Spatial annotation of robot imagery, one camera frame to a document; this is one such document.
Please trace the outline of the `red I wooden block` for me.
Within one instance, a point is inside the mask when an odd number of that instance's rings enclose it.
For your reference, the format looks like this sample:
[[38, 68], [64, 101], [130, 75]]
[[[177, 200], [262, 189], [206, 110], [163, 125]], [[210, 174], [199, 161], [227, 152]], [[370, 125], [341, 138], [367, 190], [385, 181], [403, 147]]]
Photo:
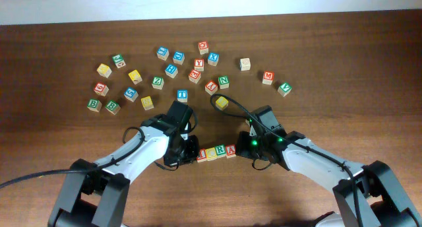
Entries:
[[205, 149], [200, 149], [198, 152], [198, 156], [196, 158], [197, 162], [204, 162], [207, 161], [207, 157], [206, 157], [206, 150]]

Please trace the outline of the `yellow O wooden block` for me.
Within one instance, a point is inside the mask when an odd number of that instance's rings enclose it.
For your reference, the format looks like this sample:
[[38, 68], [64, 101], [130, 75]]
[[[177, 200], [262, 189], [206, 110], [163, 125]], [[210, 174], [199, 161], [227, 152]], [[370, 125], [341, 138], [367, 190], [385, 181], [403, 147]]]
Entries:
[[206, 153], [206, 160], [207, 161], [215, 160], [215, 159], [218, 158], [218, 155], [216, 153], [216, 149], [214, 147], [207, 148], [205, 150], [205, 153]]

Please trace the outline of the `red A wooden block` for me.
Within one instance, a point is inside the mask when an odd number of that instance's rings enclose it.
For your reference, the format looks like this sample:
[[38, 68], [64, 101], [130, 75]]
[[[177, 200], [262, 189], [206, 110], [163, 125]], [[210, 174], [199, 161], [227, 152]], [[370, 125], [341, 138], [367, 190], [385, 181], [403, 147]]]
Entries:
[[233, 158], [236, 156], [236, 147], [235, 145], [227, 145], [226, 149], [226, 158]]

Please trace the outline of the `green R wooden block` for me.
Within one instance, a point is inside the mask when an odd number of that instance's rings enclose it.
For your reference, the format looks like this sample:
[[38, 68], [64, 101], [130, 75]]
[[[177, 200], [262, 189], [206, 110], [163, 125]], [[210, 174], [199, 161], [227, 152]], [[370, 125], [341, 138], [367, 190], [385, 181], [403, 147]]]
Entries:
[[225, 157], [227, 155], [226, 146], [225, 145], [217, 145], [215, 146], [217, 158]]

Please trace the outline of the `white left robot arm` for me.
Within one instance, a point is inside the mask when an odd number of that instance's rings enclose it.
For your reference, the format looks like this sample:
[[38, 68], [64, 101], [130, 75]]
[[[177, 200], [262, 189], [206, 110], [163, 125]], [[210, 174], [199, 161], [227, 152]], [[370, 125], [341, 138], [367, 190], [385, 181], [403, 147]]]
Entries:
[[79, 159], [66, 175], [48, 226], [122, 226], [132, 182], [155, 161], [175, 171], [191, 164], [199, 152], [188, 105], [174, 101], [165, 114], [135, 127], [136, 135], [95, 162]]

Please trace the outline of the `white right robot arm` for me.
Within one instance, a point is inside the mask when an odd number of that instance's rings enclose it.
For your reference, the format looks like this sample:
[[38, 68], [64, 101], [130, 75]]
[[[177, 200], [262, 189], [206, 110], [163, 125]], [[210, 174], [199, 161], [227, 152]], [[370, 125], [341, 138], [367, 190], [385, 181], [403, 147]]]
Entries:
[[286, 133], [272, 108], [247, 112], [251, 130], [242, 131], [237, 155], [278, 164], [331, 192], [339, 211], [318, 226], [420, 226], [421, 215], [390, 167], [379, 160], [364, 165], [316, 146], [301, 133]]

